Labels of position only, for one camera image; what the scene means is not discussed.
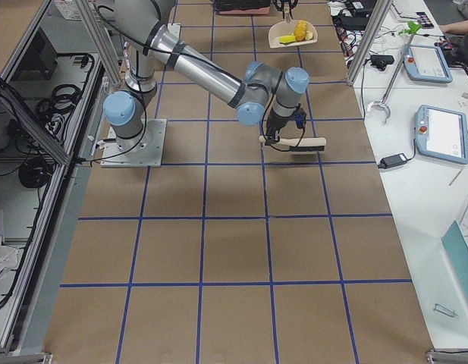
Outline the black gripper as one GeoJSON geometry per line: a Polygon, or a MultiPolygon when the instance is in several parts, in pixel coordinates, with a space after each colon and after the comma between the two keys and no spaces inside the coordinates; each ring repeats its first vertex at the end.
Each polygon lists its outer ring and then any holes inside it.
{"type": "Polygon", "coordinates": [[[288,15],[293,17],[292,10],[297,7],[297,0],[273,0],[273,5],[277,11],[282,13],[282,17],[285,19],[288,15]]]}
{"type": "Polygon", "coordinates": [[[271,146],[278,143],[280,141],[280,132],[287,125],[288,121],[289,117],[280,116],[274,110],[271,110],[267,117],[264,144],[271,146]]]}

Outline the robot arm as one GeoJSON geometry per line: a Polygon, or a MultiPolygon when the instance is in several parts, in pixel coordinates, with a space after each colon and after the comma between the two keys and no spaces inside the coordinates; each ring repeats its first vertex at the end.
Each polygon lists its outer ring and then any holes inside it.
{"type": "Polygon", "coordinates": [[[267,146],[281,143],[289,150],[303,148],[302,139],[283,140],[280,132],[290,121],[305,129],[306,112],[300,98],[309,74],[301,67],[281,71],[252,61],[245,77],[239,79],[174,37],[167,22],[175,5],[174,1],[116,1],[111,17],[100,17],[133,49],[125,86],[107,98],[105,112],[111,111],[111,101],[124,101],[127,96],[135,99],[135,105],[147,105],[156,93],[154,63],[159,61],[233,108],[240,123],[265,123],[261,140],[267,146]]]}

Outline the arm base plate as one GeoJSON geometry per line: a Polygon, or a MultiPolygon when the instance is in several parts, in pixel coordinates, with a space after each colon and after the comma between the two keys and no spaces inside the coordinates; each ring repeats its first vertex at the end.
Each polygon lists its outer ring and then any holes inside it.
{"type": "Polygon", "coordinates": [[[161,167],[167,120],[147,119],[145,122],[145,133],[140,132],[139,136],[131,141],[119,140],[119,143],[110,127],[108,138],[114,141],[105,144],[100,165],[104,168],[161,167]]]}

